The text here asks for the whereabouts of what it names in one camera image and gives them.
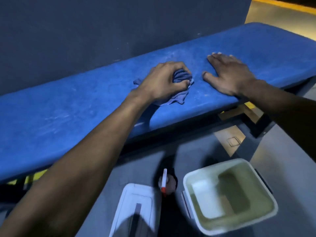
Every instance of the white plastic bucket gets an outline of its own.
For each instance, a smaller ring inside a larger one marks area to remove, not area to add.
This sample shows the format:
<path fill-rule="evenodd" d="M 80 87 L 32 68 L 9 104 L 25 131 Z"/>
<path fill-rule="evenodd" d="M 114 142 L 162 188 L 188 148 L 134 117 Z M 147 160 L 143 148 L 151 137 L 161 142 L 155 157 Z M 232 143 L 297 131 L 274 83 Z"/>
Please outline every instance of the white plastic bucket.
<path fill-rule="evenodd" d="M 187 173 L 183 184 L 195 222 L 205 235 L 249 226 L 278 212 L 273 195 L 244 159 Z"/>

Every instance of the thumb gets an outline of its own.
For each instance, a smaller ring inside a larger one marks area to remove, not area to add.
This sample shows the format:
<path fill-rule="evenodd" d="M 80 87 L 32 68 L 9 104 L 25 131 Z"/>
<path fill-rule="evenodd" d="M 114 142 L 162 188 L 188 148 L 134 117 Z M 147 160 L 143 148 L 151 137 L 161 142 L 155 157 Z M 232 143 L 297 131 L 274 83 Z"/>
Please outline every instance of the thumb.
<path fill-rule="evenodd" d="M 218 89 L 219 86 L 219 78 L 213 76 L 211 73 L 207 71 L 203 71 L 202 73 L 203 80 L 209 83 L 215 89 Z"/>
<path fill-rule="evenodd" d="M 181 91 L 186 91 L 190 85 L 189 80 L 183 80 L 179 83 L 173 83 L 173 92 L 179 93 Z"/>

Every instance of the hand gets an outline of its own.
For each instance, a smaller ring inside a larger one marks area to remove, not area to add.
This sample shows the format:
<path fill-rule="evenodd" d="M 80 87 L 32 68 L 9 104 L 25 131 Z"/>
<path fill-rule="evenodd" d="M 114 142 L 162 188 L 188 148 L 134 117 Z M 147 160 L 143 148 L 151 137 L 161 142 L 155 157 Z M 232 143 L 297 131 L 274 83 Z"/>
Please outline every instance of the hand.
<path fill-rule="evenodd" d="M 204 71 L 203 79 L 223 94 L 243 96 L 245 88 L 256 80 L 247 65 L 232 55 L 227 56 L 219 52 L 208 55 L 207 59 L 214 67 L 218 77 Z"/>
<path fill-rule="evenodd" d="M 136 91 L 146 95 L 150 101 L 166 99 L 172 95 L 185 91 L 190 84 L 189 80 L 173 83 L 173 74 L 179 69 L 184 69 L 191 74 L 183 62 L 160 63 L 153 67 L 148 76 L 143 80 Z"/>

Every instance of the blue padded surface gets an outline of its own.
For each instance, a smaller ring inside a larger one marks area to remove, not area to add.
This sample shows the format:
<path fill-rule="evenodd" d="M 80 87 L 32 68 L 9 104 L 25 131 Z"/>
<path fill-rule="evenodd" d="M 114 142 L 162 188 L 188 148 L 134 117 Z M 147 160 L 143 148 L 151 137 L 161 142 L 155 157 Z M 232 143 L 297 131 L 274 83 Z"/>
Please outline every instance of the blue padded surface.
<path fill-rule="evenodd" d="M 76 145 L 124 100 L 158 63 L 184 61 L 195 84 L 185 103 L 160 107 L 131 136 L 237 102 L 205 83 L 215 73 L 206 56 L 232 54 L 259 79 L 285 87 L 316 75 L 316 42 L 282 29 L 251 23 L 132 59 L 0 97 L 0 180 L 50 165 Z"/>

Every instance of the person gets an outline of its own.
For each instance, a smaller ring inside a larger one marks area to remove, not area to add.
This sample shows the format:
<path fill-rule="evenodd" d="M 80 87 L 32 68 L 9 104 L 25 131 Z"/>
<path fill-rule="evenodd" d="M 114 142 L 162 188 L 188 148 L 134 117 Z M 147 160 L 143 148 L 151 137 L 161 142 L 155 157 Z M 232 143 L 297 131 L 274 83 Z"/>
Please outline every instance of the person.
<path fill-rule="evenodd" d="M 213 53 L 207 57 L 218 77 L 203 72 L 216 90 L 249 99 L 275 121 L 313 159 L 316 102 L 298 97 L 256 79 L 234 56 Z M 4 221 L 1 237 L 75 236 L 120 155 L 130 131 L 154 101 L 188 88 L 184 80 L 173 83 L 173 73 L 188 71 L 182 62 L 152 68 L 143 83 L 84 139 L 35 182 Z"/>

